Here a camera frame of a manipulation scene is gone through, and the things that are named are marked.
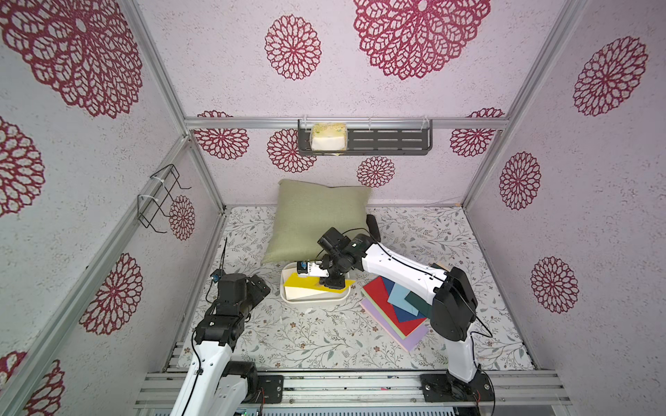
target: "pink paper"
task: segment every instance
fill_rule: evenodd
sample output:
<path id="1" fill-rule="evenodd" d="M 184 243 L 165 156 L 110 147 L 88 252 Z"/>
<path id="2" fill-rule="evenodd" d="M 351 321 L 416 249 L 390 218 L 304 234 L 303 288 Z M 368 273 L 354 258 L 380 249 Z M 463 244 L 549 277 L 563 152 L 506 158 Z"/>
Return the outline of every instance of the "pink paper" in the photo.
<path id="1" fill-rule="evenodd" d="M 393 340 L 407 352 L 413 350 L 414 347 L 418 345 L 419 341 L 421 341 L 421 339 L 423 339 L 423 337 L 425 337 L 428 333 L 428 327 L 425 325 L 420 325 L 407 338 L 401 339 L 400 336 L 398 336 L 398 334 L 393 330 L 393 328 L 391 328 L 391 325 L 386 322 L 386 319 L 384 319 L 382 314 L 377 310 L 377 308 L 375 308 L 371 301 L 364 298 L 360 304 L 363 309 L 368 312 L 368 315 L 372 316 L 373 319 L 377 321 L 377 323 L 382 328 L 384 328 L 386 332 L 388 332 L 388 335 L 390 335 L 391 338 L 393 338 Z"/>

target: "green pillow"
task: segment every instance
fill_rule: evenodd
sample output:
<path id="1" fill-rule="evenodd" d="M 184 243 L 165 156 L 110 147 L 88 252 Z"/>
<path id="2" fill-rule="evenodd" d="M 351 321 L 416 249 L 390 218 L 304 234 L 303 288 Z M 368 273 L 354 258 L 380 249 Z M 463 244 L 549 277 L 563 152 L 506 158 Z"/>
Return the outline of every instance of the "green pillow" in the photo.
<path id="1" fill-rule="evenodd" d="M 282 179 L 273 237 L 262 263 L 313 260 L 321 251 L 317 240 L 331 227 L 339 232 L 367 228 L 370 188 L 324 185 Z M 349 238 L 363 230 L 349 232 Z"/>

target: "red mandala print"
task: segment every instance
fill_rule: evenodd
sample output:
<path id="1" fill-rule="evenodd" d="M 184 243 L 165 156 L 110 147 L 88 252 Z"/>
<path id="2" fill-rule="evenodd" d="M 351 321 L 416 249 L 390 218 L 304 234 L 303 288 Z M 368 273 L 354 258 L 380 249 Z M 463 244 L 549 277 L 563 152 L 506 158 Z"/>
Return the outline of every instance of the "red mandala print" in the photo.
<path id="1" fill-rule="evenodd" d="M 194 206 L 185 195 L 178 195 L 168 211 L 171 231 L 179 240 L 187 240 L 194 232 Z"/>
<path id="2" fill-rule="evenodd" d="M 468 117 L 501 117 L 504 111 L 498 108 L 483 108 Z M 460 156 L 476 156 L 486 151 L 495 130 L 490 128 L 457 128 L 451 134 L 451 148 Z"/>
<path id="3" fill-rule="evenodd" d="M 129 254 L 121 254 L 79 323 L 86 332 L 110 335 L 129 322 L 137 311 L 142 291 L 141 268 Z"/>
<path id="4" fill-rule="evenodd" d="M 0 391 L 7 384 L 7 380 L 14 374 L 14 370 L 19 366 L 23 358 L 25 358 L 23 352 L 12 351 L 11 353 L 0 358 Z"/>
<path id="5" fill-rule="evenodd" d="M 566 312 L 578 300 L 578 280 L 569 265 L 559 258 L 539 260 L 534 265 L 531 280 L 534 296 L 551 312 Z"/>
<path id="6" fill-rule="evenodd" d="M 139 50 L 115 1 L 0 0 L 0 27 L 68 105 L 116 118 L 139 100 Z"/>
<path id="7" fill-rule="evenodd" d="M 298 153 L 298 131 L 290 128 L 276 131 L 268 139 L 268 157 L 285 172 L 303 172 L 317 161 L 317 156 L 301 156 Z"/>
<path id="8" fill-rule="evenodd" d="M 573 104 L 584 115 L 598 116 L 629 98 L 645 72 L 647 53 L 638 38 L 616 39 L 586 62 L 573 90 Z"/>
<path id="9" fill-rule="evenodd" d="M 32 205 L 44 185 L 44 164 L 32 139 L 0 117 L 0 217 Z"/>
<path id="10" fill-rule="evenodd" d="M 386 76 L 423 78 L 458 58 L 490 0 L 354 0 L 360 48 Z"/>
<path id="11" fill-rule="evenodd" d="M 377 188 L 386 185 L 393 179 L 394 173 L 396 173 L 396 167 L 389 158 L 373 156 L 361 162 L 356 170 L 356 177 L 363 185 Z"/>
<path id="12" fill-rule="evenodd" d="M 53 416 L 60 409 L 60 399 L 65 392 L 63 378 L 65 372 L 60 368 L 60 360 L 51 364 L 51 369 L 42 377 L 40 387 L 33 393 L 25 404 L 25 416 Z"/>
<path id="13" fill-rule="evenodd" d="M 504 165 L 499 177 L 499 194 L 504 204 L 520 210 L 532 203 L 541 186 L 541 171 L 537 159 L 530 153 L 513 155 Z"/>
<path id="14" fill-rule="evenodd" d="M 309 77 L 322 56 L 321 42 L 302 17 L 282 16 L 268 29 L 266 54 L 270 66 L 287 79 Z"/>
<path id="15" fill-rule="evenodd" d="M 204 111 L 199 117 L 231 117 L 223 111 Z M 209 128 L 195 130 L 194 137 L 201 148 L 220 159 L 237 159 L 248 151 L 247 130 L 244 128 Z"/>

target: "black metal shelf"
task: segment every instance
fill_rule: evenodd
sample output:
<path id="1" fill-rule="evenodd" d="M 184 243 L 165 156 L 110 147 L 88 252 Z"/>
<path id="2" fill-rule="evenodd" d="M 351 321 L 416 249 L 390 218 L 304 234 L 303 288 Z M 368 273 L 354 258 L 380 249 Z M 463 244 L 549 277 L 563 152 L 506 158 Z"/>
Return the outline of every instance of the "black metal shelf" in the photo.
<path id="1" fill-rule="evenodd" d="M 421 129 L 348 128 L 347 150 L 323 151 L 310 147 L 311 128 L 298 120 L 298 152 L 303 156 L 422 156 L 432 149 L 432 120 Z"/>

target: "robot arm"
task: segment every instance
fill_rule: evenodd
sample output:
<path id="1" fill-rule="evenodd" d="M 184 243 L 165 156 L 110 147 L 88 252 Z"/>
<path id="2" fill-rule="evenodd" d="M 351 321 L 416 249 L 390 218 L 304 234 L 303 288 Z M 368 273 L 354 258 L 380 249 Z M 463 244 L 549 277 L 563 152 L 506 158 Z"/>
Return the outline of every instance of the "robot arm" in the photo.
<path id="1" fill-rule="evenodd" d="M 424 266 L 365 234 L 350 240 L 335 228 L 330 228 L 318 243 L 326 251 L 319 266 L 328 270 L 328 277 L 323 278 L 325 286 L 343 288 L 344 274 L 353 268 L 384 276 L 432 305 L 430 324 L 444 338 L 448 373 L 462 383 L 474 379 L 477 369 L 469 332 L 478 303 L 465 272 Z"/>
<path id="2" fill-rule="evenodd" d="M 229 416 L 243 401 L 258 397 L 254 363 L 230 361 L 250 311 L 269 293 L 262 278 L 217 269 L 218 297 L 192 333 L 189 363 L 172 416 Z"/>

